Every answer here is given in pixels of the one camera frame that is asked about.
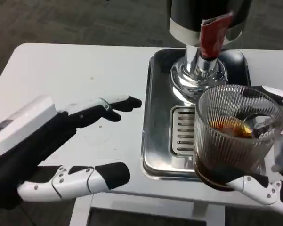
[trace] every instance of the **coffee machine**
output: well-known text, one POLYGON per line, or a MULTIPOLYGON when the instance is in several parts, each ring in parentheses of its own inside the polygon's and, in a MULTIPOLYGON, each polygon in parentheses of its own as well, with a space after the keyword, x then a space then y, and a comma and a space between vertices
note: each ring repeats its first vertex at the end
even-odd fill
POLYGON ((149 62, 142 142, 149 177, 199 180, 193 164, 197 98, 218 84, 251 85, 240 51, 220 47, 217 54, 204 53, 216 40, 222 46, 242 36, 250 6, 251 0, 167 1, 169 31, 186 48, 158 51, 149 62))

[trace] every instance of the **ribbed glass cup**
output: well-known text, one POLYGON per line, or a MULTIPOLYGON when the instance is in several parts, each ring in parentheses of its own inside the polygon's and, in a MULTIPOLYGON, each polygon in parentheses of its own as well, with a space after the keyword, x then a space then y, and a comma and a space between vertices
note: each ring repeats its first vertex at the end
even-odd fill
POLYGON ((201 161, 208 170, 221 163, 252 171, 267 155, 282 130, 283 110, 264 93, 239 85, 210 88, 196 105, 195 163, 201 161), (249 128, 244 128, 243 122, 253 115, 268 117, 271 129, 263 136, 256 137, 251 133, 251 137, 245 138, 243 132, 249 132, 249 128))

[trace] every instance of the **gray carpet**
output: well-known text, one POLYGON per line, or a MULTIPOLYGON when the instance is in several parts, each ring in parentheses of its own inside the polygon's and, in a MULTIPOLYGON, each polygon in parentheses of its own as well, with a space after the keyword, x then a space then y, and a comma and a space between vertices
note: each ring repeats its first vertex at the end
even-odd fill
MULTIPOLYGON (((0 74, 13 49, 25 42, 182 47, 167 31, 165 17, 165 0, 0 0, 0 74)), ((245 32, 230 47, 283 49, 283 0, 253 0, 245 32)), ((65 226, 73 204, 24 203, 22 207, 39 226, 65 226)), ((98 226, 136 225, 132 215, 123 213, 98 211, 93 217, 98 226)), ((183 221, 143 222, 186 225, 183 221)), ((283 217, 227 208, 226 224, 283 226, 283 217)), ((30 225, 30 221, 18 207, 0 210, 0 225, 30 225)))

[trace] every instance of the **metal grate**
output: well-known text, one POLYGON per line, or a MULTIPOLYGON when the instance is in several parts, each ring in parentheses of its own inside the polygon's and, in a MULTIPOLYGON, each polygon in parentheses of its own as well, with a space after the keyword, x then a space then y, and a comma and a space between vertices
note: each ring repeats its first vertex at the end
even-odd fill
POLYGON ((172 149, 179 155, 194 154, 194 107, 173 110, 172 149))

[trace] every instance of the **metal drip tray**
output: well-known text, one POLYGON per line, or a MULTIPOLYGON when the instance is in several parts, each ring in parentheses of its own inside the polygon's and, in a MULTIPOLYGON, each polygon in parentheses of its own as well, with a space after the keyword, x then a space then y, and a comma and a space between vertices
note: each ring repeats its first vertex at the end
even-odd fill
MULTIPOLYGON (((193 164, 194 105, 175 96, 170 82, 170 69, 184 54, 184 49, 160 50, 149 64, 142 165, 145 174, 153 179, 199 181, 193 164)), ((227 50, 219 59, 226 65, 229 84, 250 84, 241 52, 227 50)))
POLYGON ((194 107, 176 106, 172 110, 172 151, 178 155, 194 155, 194 107))

